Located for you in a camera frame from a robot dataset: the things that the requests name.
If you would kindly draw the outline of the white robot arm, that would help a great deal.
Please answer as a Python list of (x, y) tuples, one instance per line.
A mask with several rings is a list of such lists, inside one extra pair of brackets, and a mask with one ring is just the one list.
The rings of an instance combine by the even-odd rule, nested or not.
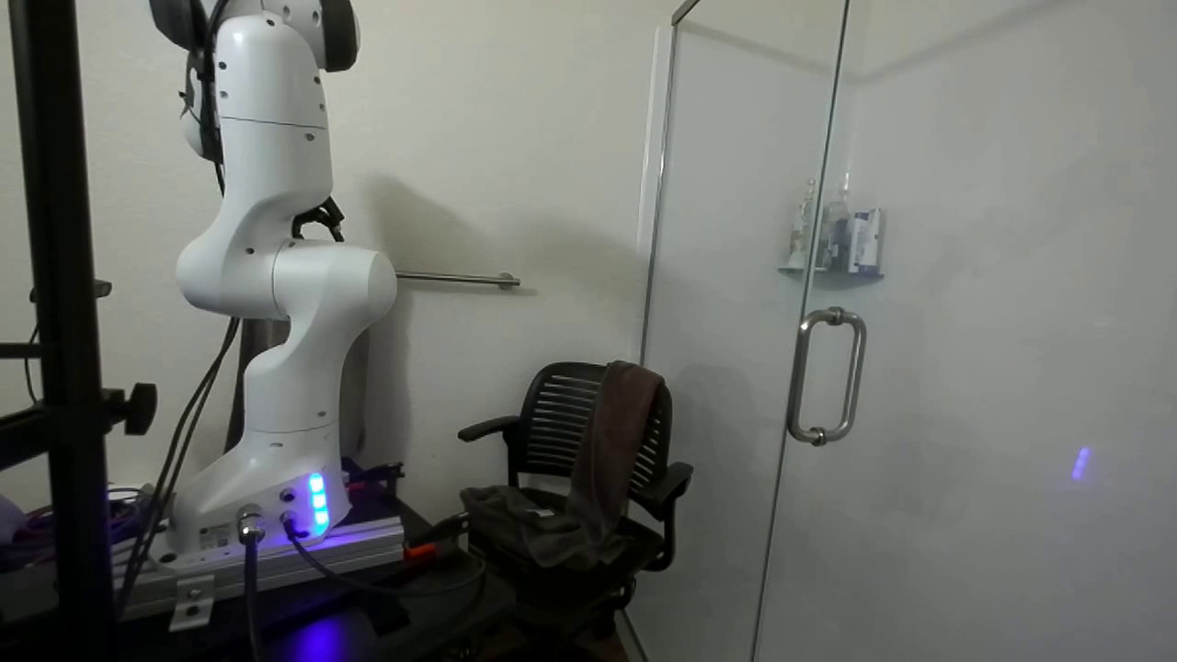
[(149, 0), (187, 53), (183, 134), (225, 177), (216, 216), (182, 249), (194, 308), (285, 319), (244, 370), (244, 438), (172, 500), (176, 552), (225, 545), (248, 509), (324, 538), (349, 515), (339, 399), (352, 342), (394, 308), (387, 254), (298, 239), (330, 210), (324, 79), (358, 62), (349, 0)]

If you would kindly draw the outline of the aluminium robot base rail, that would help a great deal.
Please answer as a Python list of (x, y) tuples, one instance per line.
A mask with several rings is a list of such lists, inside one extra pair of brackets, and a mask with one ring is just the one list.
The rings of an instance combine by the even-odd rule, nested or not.
[[(274, 526), (259, 545), (259, 589), (293, 589), (320, 580), (330, 574), (361, 574), (394, 567), (404, 559), (404, 526), (398, 515), (346, 521), (324, 538), (291, 540), (279, 526)], [(130, 603), (123, 607), (127, 623), (166, 613), (182, 629), (193, 623), (205, 623), (216, 603), (236, 600), (244, 591), (248, 547), (228, 540), (205, 552), (155, 552), (139, 572)]]

